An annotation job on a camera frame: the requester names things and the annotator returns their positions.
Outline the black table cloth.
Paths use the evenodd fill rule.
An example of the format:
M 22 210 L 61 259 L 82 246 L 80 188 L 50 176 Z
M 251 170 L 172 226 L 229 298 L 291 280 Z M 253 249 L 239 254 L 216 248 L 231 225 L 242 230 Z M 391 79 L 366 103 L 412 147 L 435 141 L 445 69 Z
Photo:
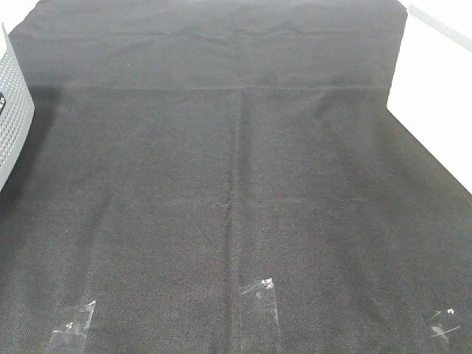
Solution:
M 469 353 L 471 195 L 387 111 L 398 1 L 40 1 L 1 191 L 1 351 L 240 353 L 272 278 L 281 353 Z M 432 310 L 460 330 L 430 337 Z

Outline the clear tape strip middle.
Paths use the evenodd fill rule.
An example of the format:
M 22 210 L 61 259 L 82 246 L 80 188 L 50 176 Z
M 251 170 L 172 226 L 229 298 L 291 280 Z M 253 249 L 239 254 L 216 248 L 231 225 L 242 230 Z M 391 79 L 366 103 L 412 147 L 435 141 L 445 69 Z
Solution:
M 277 298 L 272 278 L 239 289 L 240 353 L 281 353 Z

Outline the clear tape strip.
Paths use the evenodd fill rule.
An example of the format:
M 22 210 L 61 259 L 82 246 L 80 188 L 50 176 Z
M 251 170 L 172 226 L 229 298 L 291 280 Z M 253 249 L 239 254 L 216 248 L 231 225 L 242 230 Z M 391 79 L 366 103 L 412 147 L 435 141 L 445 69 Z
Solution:
M 430 337 L 450 344 L 453 336 L 460 330 L 458 313 L 454 308 L 429 311 L 424 318 Z
M 281 353 L 277 298 L 272 278 L 239 289 L 240 353 Z
M 46 353 L 81 354 L 94 314 L 96 302 L 62 309 L 52 330 Z

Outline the white plastic storage box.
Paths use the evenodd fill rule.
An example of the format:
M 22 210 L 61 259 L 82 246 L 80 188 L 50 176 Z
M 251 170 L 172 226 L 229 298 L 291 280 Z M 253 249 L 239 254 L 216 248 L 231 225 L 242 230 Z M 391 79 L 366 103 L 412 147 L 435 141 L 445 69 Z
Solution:
M 386 107 L 471 189 L 471 2 L 405 1 Z

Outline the grey perforated metal basket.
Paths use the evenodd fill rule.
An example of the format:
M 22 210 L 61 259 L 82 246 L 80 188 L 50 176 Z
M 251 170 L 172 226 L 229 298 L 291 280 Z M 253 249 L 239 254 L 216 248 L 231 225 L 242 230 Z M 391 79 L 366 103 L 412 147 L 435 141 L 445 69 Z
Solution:
M 4 25 L 1 25 L 1 185 L 7 182 L 30 130 L 35 105 Z

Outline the clear tape strip left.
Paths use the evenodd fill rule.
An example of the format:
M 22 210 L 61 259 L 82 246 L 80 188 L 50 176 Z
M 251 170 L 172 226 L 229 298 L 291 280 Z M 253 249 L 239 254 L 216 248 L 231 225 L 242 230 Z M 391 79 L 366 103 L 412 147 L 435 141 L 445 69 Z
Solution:
M 62 309 L 52 330 L 46 353 L 81 354 L 94 314 L 96 302 Z

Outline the clear tape strip right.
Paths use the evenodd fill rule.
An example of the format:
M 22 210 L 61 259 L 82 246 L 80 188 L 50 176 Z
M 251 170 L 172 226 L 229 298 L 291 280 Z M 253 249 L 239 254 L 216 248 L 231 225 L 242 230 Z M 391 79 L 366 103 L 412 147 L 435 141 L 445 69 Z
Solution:
M 430 337 L 450 344 L 453 336 L 460 330 L 458 313 L 454 308 L 429 311 L 424 318 Z

